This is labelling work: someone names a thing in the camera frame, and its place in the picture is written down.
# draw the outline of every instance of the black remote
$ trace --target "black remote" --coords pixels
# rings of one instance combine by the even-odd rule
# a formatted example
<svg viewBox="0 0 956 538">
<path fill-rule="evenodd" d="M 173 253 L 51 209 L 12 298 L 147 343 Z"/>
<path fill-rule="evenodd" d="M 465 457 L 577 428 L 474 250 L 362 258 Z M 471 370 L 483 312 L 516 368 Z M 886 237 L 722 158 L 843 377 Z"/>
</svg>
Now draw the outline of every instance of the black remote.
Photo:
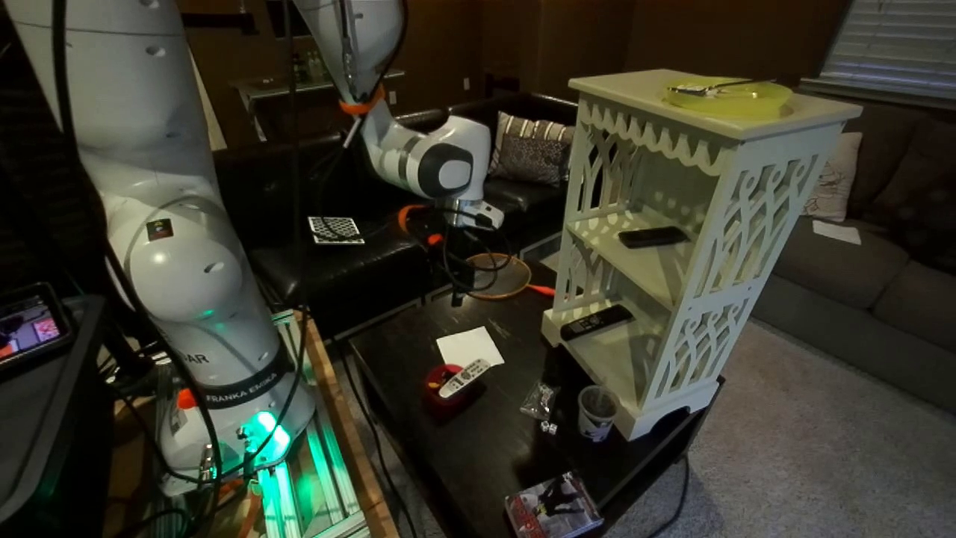
<svg viewBox="0 0 956 538">
<path fill-rule="evenodd" d="M 645 231 L 622 231 L 619 240 L 623 249 L 651 249 L 651 244 L 674 244 L 686 243 L 681 228 L 645 228 Z"/>
<path fill-rule="evenodd" d="M 590 336 L 604 325 L 623 324 L 623 319 L 634 319 L 634 315 L 622 306 L 608 306 L 604 312 L 595 312 L 587 316 L 580 316 L 580 319 L 562 325 L 562 337 L 574 340 L 574 337 Z"/>
</svg>

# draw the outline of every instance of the remote control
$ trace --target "remote control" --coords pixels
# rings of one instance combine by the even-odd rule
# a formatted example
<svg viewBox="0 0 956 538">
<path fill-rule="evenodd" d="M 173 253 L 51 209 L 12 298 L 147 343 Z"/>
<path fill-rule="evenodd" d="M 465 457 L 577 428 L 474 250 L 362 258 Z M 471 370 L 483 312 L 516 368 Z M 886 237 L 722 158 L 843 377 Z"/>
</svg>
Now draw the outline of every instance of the remote control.
<svg viewBox="0 0 956 538">
<path fill-rule="evenodd" d="M 623 324 L 623 319 L 634 319 L 634 315 L 622 306 L 608 306 L 604 312 L 595 312 L 587 316 L 580 316 L 580 319 L 562 325 L 562 337 L 574 340 L 574 337 L 590 336 L 604 325 Z"/>
<path fill-rule="evenodd" d="M 483 358 L 474 358 L 471 365 L 456 370 L 451 379 L 444 379 L 444 385 L 439 389 L 439 397 L 442 400 L 453 397 L 456 392 L 468 389 L 483 370 L 489 370 L 489 365 Z"/>
<path fill-rule="evenodd" d="M 686 243 L 681 228 L 645 228 L 645 231 L 622 231 L 619 240 L 623 249 L 651 249 L 651 244 L 674 244 Z"/>
</svg>

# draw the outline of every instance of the gray couch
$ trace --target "gray couch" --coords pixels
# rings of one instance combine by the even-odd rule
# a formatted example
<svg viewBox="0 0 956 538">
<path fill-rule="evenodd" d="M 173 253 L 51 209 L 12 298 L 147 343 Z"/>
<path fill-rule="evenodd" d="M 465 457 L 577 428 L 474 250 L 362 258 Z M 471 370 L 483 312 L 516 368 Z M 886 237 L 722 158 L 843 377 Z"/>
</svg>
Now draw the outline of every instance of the gray couch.
<svg viewBox="0 0 956 538">
<path fill-rule="evenodd" d="M 849 128 L 861 244 L 802 215 L 753 316 L 956 412 L 956 122 L 865 104 Z"/>
</svg>

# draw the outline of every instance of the shelf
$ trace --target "shelf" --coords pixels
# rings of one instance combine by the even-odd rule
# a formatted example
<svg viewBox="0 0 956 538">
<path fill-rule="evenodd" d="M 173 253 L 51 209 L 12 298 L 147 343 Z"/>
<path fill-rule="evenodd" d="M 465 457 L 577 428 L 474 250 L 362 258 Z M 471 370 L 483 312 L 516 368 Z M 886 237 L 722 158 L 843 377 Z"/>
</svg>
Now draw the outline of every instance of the shelf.
<svg viewBox="0 0 956 538">
<path fill-rule="evenodd" d="M 590 249 L 616 273 L 628 274 L 628 282 L 641 288 L 656 306 L 672 312 L 681 303 L 693 243 L 678 243 L 665 249 L 623 249 L 619 243 L 622 231 L 645 231 L 663 224 L 668 222 L 616 207 L 596 215 L 583 215 L 566 231 L 577 243 Z"/>
</svg>

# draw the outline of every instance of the sofa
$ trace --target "sofa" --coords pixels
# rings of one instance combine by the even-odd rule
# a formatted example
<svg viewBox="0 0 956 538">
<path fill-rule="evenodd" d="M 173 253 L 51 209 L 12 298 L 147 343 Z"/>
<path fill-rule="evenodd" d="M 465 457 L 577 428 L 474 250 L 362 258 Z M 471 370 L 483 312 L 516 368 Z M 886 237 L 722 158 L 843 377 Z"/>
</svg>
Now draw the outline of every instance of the sofa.
<svg viewBox="0 0 956 538">
<path fill-rule="evenodd" d="M 217 153 L 217 182 L 227 212 L 272 309 L 311 309 L 321 336 L 342 337 L 372 319 L 415 306 L 448 285 L 463 288 L 465 273 L 448 273 L 448 258 L 474 250 L 522 253 L 550 243 L 565 212 L 565 156 L 577 108 L 536 92 L 508 92 L 451 108 L 415 111 L 396 122 L 430 131 L 448 113 L 478 119 L 493 134 L 487 201 L 505 212 L 502 231 L 451 231 L 444 219 L 418 209 L 420 198 L 377 179 L 363 147 L 339 153 L 339 134 Z M 516 140 L 513 128 L 562 126 L 562 140 Z M 510 167 L 535 158 L 542 167 Z M 312 244 L 308 215 L 347 215 L 363 244 Z"/>
<path fill-rule="evenodd" d="M 846 198 L 801 215 L 753 316 L 956 412 L 956 122 L 862 102 L 852 138 Z M 814 234 L 822 219 L 861 244 Z"/>
</svg>

